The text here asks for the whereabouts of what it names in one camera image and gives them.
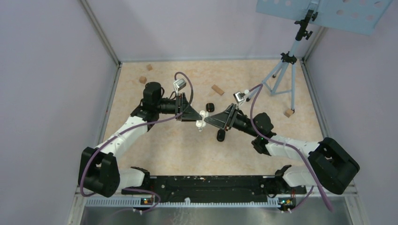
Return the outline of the white oval charging case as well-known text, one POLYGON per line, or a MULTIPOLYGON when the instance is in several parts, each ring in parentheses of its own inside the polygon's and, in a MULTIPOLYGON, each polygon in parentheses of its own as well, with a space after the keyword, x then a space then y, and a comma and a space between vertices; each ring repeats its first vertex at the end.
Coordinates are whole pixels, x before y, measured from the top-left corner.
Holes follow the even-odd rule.
POLYGON ((199 132, 201 132, 203 130, 203 128, 206 126, 206 122, 205 122, 205 118, 207 118, 209 116, 209 112, 201 110, 199 112, 199 115, 201 116, 200 120, 196 120, 196 127, 198 129, 199 132))

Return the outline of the black oval charging case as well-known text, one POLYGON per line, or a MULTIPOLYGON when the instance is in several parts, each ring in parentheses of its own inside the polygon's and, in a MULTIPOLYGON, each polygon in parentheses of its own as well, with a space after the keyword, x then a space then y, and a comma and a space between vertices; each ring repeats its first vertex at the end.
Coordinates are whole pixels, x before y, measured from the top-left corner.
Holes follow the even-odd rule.
POLYGON ((219 129, 217 131, 217 136, 216 136, 217 141, 223 142, 225 140, 225 135, 226 135, 226 131, 223 129, 219 129))

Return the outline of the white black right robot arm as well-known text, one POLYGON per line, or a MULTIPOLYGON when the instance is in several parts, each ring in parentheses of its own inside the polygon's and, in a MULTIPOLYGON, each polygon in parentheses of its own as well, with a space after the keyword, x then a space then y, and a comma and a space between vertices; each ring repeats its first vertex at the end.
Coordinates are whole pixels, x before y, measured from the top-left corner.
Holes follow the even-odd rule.
POLYGON ((253 136, 252 145, 260 154, 303 161, 304 166, 289 166, 275 180, 275 187, 281 193, 288 193, 296 186, 321 185, 341 195, 360 171, 360 165, 335 139, 325 137, 319 142, 308 142, 278 135, 272 131, 274 126, 265 112, 250 118, 236 104, 231 104, 223 112, 205 117, 204 122, 253 136))

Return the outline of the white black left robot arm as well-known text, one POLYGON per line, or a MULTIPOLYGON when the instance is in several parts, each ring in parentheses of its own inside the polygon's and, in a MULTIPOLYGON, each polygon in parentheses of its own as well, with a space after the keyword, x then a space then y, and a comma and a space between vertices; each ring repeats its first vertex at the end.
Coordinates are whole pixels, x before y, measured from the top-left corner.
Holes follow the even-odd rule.
POLYGON ((91 194, 111 197, 117 190, 121 177, 117 159, 133 143, 147 133, 155 124, 161 123, 160 114, 171 114, 173 119, 181 122, 199 122, 203 119, 191 106, 193 97, 186 98, 181 90, 190 85, 184 79, 173 83, 175 98, 164 98, 164 89, 158 82, 149 82, 143 90, 139 105, 133 110, 124 124, 106 141, 95 148, 83 150, 80 161, 78 185, 82 196, 88 197, 85 189, 91 194))

